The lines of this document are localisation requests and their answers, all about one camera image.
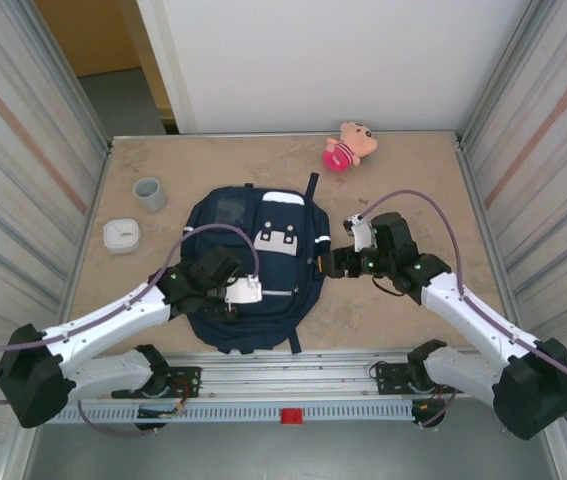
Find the backpack strap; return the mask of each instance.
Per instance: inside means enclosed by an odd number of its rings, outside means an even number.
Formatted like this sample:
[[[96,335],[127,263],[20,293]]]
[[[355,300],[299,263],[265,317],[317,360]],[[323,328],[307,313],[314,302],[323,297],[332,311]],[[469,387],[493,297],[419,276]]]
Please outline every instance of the backpack strap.
[[[287,337],[287,339],[290,342],[290,350],[292,350],[292,355],[301,353],[301,342],[299,342],[299,336],[296,333],[296,328],[292,330],[292,333],[289,337]]]
[[[319,174],[312,172],[310,175],[310,181],[307,182],[307,189],[305,190],[305,196],[312,198],[314,196],[314,190],[316,190],[316,184],[319,182]]]

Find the floor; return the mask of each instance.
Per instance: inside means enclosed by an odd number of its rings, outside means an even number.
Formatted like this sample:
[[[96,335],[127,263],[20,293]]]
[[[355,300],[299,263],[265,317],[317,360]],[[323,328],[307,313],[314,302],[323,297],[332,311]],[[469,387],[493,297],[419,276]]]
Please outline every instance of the floor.
[[[142,69],[81,77],[79,83],[108,135],[165,135]]]
[[[303,191],[314,170],[321,172],[315,201],[330,218],[333,248],[352,242],[341,225],[343,218],[391,191],[422,191],[439,202],[449,217],[460,244],[465,283],[500,310],[451,136],[384,134],[378,139],[378,150],[343,174],[325,171],[321,164],[325,136],[166,136],[116,141],[71,318],[120,298],[155,272],[181,236],[192,207],[210,190],[252,182]],[[152,214],[144,212],[132,195],[134,183],[146,176],[158,178],[168,197],[165,208]],[[377,209],[384,211],[401,212],[421,251],[454,264],[443,223],[423,200],[397,198]],[[103,226],[116,218],[133,218],[139,223],[141,244],[135,253],[111,255],[104,249]],[[461,334],[437,315],[407,297],[394,298],[378,291],[369,278],[326,280],[321,298],[298,333],[305,350],[413,348],[432,338],[465,344]],[[166,354],[214,350],[197,339],[181,317],[128,338],[113,351],[127,351],[142,343],[154,344]],[[289,346],[285,342],[279,348]]]
[[[399,421],[218,423],[115,438],[86,425],[44,425],[24,480],[557,478],[543,435],[524,442],[485,405],[457,402],[437,431]]]

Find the backpack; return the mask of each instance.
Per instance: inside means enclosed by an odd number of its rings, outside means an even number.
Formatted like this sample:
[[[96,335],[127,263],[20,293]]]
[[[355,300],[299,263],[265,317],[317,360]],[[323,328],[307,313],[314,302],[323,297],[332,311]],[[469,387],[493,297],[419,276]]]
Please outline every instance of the backpack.
[[[220,321],[205,314],[189,314],[196,336],[223,353],[271,350],[286,339],[292,353],[301,346],[296,327],[319,299],[324,276],[316,259],[330,250],[327,214],[313,201],[318,174],[312,173],[305,194],[289,190],[223,187],[210,192],[193,209],[184,231],[224,223],[241,228],[254,242],[259,256],[263,300],[237,304],[234,320]],[[203,231],[181,246],[181,259],[197,260],[217,245],[230,249],[254,271],[254,258],[236,233]]]

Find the pink plush toy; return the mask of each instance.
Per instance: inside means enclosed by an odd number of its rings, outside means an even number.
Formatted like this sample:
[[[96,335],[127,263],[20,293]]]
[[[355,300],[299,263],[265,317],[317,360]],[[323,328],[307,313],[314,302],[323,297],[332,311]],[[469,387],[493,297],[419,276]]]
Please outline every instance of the pink plush toy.
[[[358,167],[361,157],[376,150],[376,137],[365,125],[354,122],[341,124],[341,139],[327,139],[323,163],[330,170],[343,172],[352,165]]]

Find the corrugated metal wall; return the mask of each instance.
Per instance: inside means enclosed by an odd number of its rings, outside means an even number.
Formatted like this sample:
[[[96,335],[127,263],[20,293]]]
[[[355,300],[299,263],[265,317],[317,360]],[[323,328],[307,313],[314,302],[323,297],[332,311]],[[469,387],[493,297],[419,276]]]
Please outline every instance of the corrugated metal wall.
[[[0,1],[0,343],[57,322],[108,150],[45,32],[29,2]],[[0,448],[11,418],[0,407]]]
[[[552,2],[469,138],[521,321],[567,345],[567,0]]]

